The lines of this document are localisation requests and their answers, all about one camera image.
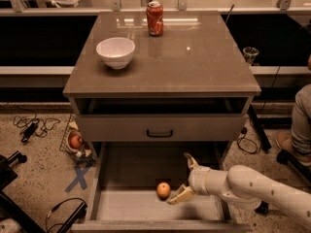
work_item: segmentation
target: pants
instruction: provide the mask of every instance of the pants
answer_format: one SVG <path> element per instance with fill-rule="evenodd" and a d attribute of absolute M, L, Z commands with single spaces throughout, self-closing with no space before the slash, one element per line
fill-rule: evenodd
<path fill-rule="evenodd" d="M 293 147 L 302 154 L 311 153 L 311 84 L 303 87 L 295 96 L 292 114 Z"/>

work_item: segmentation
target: black handle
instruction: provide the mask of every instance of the black handle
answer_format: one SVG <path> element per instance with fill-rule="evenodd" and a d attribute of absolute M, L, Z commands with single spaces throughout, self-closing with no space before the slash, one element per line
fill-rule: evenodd
<path fill-rule="evenodd" d="M 168 133 L 152 133 L 149 129 L 147 130 L 147 136 L 150 138 L 170 138 L 173 133 L 172 129 Z"/>

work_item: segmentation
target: shoe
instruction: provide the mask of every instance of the shoe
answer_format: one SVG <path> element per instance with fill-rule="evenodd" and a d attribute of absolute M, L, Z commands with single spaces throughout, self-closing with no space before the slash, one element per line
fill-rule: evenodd
<path fill-rule="evenodd" d="M 292 134 L 289 131 L 280 131 L 276 135 L 276 145 L 280 150 L 286 150 L 303 166 L 311 168 L 311 153 L 299 153 L 293 147 Z"/>

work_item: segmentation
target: blue tape x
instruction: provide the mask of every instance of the blue tape x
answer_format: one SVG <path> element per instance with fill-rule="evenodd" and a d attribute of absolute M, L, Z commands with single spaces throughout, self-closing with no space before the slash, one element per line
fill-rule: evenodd
<path fill-rule="evenodd" d="M 81 169 L 79 165 L 76 165 L 75 171 L 76 171 L 77 177 L 75 178 L 75 180 L 73 180 L 68 185 L 68 187 L 65 189 L 65 191 L 70 192 L 76 186 L 77 183 L 80 183 L 81 188 L 83 190 L 85 190 L 87 188 L 87 184 L 86 184 L 86 180 L 85 180 L 84 175 L 91 166 L 92 166 L 92 164 L 88 163 L 84 169 Z"/>

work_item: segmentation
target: soda can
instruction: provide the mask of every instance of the soda can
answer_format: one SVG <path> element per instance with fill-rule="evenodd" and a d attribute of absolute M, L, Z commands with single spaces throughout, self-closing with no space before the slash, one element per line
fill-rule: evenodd
<path fill-rule="evenodd" d="M 159 36 L 163 34 L 163 6 L 158 1 L 152 1 L 147 6 L 147 23 L 149 34 Z"/>

